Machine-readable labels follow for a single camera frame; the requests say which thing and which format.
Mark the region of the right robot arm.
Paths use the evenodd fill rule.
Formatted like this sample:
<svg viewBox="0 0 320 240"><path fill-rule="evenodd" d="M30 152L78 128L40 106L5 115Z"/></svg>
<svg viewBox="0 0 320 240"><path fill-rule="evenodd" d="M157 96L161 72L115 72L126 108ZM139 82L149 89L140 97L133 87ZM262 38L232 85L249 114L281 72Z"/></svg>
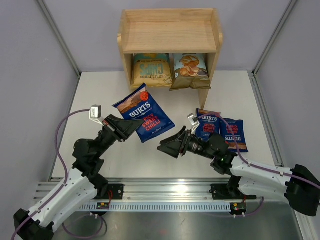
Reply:
<svg viewBox="0 0 320 240"><path fill-rule="evenodd" d="M183 127L177 134L162 140L157 150L173 158L190 152L210 159L210 166L217 173L230 177L226 190L232 198L266 197L289 204L303 215L316 216L320 182L305 166L297 164L288 168L249 161L228 147L218 133L203 141Z"/></svg>

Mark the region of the tan kettle chips bag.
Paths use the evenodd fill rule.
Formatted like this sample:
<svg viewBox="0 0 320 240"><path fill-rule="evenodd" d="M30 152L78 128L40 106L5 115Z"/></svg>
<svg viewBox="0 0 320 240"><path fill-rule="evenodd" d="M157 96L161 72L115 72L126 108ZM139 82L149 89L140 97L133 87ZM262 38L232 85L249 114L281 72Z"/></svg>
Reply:
<svg viewBox="0 0 320 240"><path fill-rule="evenodd" d="M173 83L168 53L137 53L133 57L131 87L169 87Z"/></svg>

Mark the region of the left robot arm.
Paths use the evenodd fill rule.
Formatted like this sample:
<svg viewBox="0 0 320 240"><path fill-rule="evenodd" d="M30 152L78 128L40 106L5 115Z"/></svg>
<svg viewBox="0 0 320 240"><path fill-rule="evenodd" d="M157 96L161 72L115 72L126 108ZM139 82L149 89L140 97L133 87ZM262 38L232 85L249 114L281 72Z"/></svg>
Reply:
<svg viewBox="0 0 320 240"><path fill-rule="evenodd" d="M99 171L101 156L115 143L125 142L142 119L124 120L110 114L95 139L79 139L73 147L75 162L65 177L42 200L13 216L14 233L23 240L51 240L59 227L83 204L108 194L108 180Z"/></svg>

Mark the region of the light blue cassava chips bag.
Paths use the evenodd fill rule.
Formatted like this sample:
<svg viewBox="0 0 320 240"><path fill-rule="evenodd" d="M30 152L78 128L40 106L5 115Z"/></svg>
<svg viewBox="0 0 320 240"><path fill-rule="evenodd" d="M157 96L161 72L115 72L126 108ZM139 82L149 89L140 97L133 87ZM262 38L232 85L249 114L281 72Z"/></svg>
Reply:
<svg viewBox="0 0 320 240"><path fill-rule="evenodd" d="M174 76L170 91L211 89L203 53L173 53Z"/></svg>

